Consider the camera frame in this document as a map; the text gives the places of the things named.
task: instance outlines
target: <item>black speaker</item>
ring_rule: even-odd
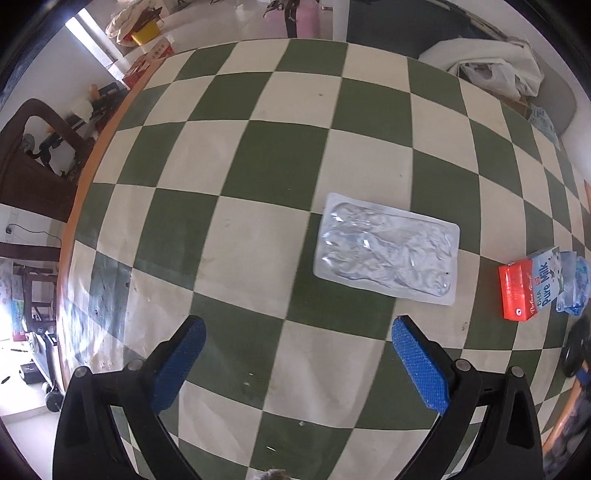
[[[18,369],[18,374],[27,385],[45,381],[43,374],[39,371],[34,362],[21,365],[21,367]]]

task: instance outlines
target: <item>blue gripper pad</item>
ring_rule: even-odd
[[[158,415],[170,408],[183,386],[191,367],[205,345],[205,322],[196,317],[178,347],[167,358],[154,379],[152,411]]]
[[[427,408],[443,415],[449,406],[447,381],[399,318],[392,324],[392,345]]]

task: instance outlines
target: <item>screw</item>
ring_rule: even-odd
[[[86,367],[78,367],[76,368],[76,370],[74,370],[74,376],[75,377],[84,377],[86,375],[86,372],[88,371],[88,368]]]
[[[518,367],[517,365],[511,367],[511,373],[515,375],[517,378],[521,378],[524,375],[523,369],[521,367]]]
[[[456,360],[456,368],[462,372],[467,372],[472,368],[472,366],[468,360],[460,358],[459,360]]]
[[[136,358],[127,364],[127,369],[135,372],[144,366],[144,361],[141,358]]]

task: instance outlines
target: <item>table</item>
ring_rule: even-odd
[[[458,224],[455,304],[316,278],[329,192]],[[288,39],[167,59],[119,123],[75,238],[68,371],[120,369],[190,312],[205,319],[204,351],[161,418],[206,479],[395,477],[436,418],[388,342],[399,314],[478,369],[521,366],[545,436],[569,394],[566,314],[553,303],[504,320],[497,268],[554,244],[591,258],[583,179],[516,112],[417,60]]]

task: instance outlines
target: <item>cardboard box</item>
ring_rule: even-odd
[[[123,82],[129,87],[133,88],[134,85],[138,82],[142,75],[148,70],[148,67],[152,65],[152,62],[157,59],[165,59],[167,57],[171,57],[174,55],[174,50],[170,45],[170,42],[167,38],[162,38],[159,42],[154,45],[152,50],[148,53],[144,53],[141,57],[139,57],[133,65],[129,68],[125,76],[123,77]]]
[[[541,250],[499,267],[503,317],[524,322],[550,305],[562,291],[558,247]]]

